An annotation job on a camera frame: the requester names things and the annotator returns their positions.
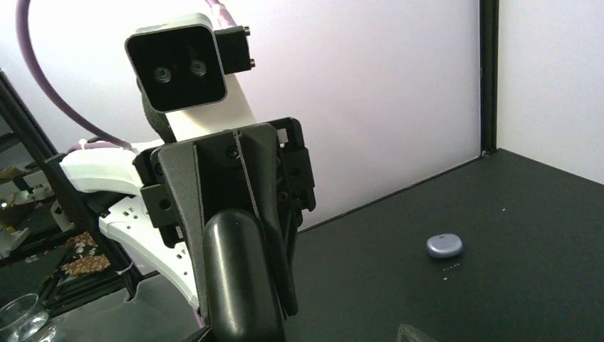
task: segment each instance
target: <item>black table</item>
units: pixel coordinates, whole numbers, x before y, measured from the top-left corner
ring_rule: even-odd
[[[430,259],[445,232],[466,251]],[[604,341],[604,186],[507,151],[301,233],[294,260],[288,342]]]

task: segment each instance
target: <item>white backdrop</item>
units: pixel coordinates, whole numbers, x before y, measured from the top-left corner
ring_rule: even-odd
[[[499,147],[604,183],[604,1],[499,5]]]
[[[260,121],[298,118],[318,209],[305,227],[479,154],[478,1],[227,1],[251,27],[257,67],[239,80]],[[0,67],[59,150],[89,137],[36,87],[0,4]],[[151,140],[123,49],[141,26],[202,0],[33,0],[33,46],[76,110],[129,141]]]

